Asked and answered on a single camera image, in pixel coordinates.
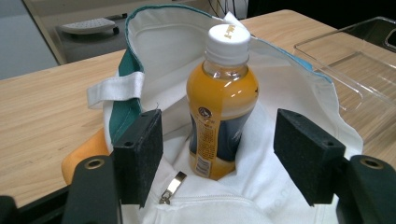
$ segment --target clear plastic container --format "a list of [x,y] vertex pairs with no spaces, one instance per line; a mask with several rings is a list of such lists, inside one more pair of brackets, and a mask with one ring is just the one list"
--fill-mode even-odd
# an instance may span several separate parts
[[[363,138],[363,152],[396,148],[396,21],[373,18],[294,47],[332,77],[340,114]],[[383,151],[379,159],[396,160]]]

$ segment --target orange liquid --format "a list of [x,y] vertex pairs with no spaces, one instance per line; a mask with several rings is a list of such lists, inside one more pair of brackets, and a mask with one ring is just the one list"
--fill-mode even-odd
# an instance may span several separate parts
[[193,124],[190,162],[196,174],[219,179],[235,169],[242,128],[258,93],[250,70],[236,80],[213,77],[201,64],[191,72],[187,82]]

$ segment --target orange object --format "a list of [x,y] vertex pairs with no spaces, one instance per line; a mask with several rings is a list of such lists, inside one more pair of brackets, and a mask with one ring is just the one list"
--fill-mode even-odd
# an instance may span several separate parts
[[88,141],[72,151],[62,161],[62,174],[64,181],[70,185],[76,166],[83,160],[98,155],[109,155],[105,140],[105,130],[102,128],[94,134]]

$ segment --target white bottle cap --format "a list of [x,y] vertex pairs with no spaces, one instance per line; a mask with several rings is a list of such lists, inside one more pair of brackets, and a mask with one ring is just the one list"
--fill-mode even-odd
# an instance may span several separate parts
[[240,65],[248,61],[250,32],[239,26],[221,24],[212,27],[206,41],[206,59],[220,65]]

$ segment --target plastic bottle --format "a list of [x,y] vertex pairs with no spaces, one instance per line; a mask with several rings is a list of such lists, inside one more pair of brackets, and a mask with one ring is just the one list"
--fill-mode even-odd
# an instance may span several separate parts
[[200,176],[217,180],[235,169],[242,129],[259,94],[257,79],[247,65],[249,40],[245,28],[212,27],[205,60],[187,81],[193,128],[190,164]]

